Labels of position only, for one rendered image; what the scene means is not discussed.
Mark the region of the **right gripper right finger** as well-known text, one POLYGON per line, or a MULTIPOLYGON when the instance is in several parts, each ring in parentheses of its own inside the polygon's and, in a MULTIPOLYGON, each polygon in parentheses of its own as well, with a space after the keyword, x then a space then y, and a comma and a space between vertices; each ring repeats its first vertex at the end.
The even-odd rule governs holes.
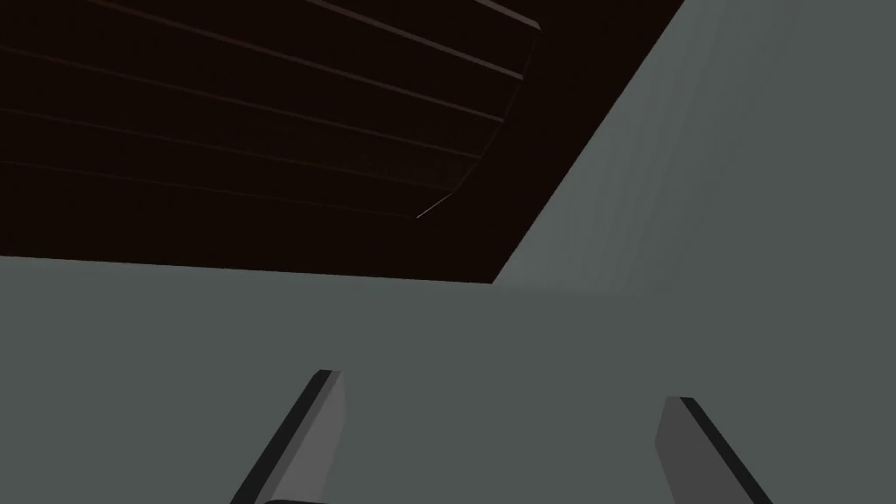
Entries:
POLYGON ((675 504, 773 504, 692 397, 665 399, 654 447, 675 504))

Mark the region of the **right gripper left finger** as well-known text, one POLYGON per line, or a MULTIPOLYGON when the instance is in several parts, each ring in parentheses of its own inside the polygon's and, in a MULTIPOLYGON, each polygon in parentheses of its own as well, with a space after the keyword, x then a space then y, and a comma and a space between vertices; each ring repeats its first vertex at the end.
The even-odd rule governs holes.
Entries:
POLYGON ((343 374, 316 371, 229 504, 324 504, 346 417, 343 374))

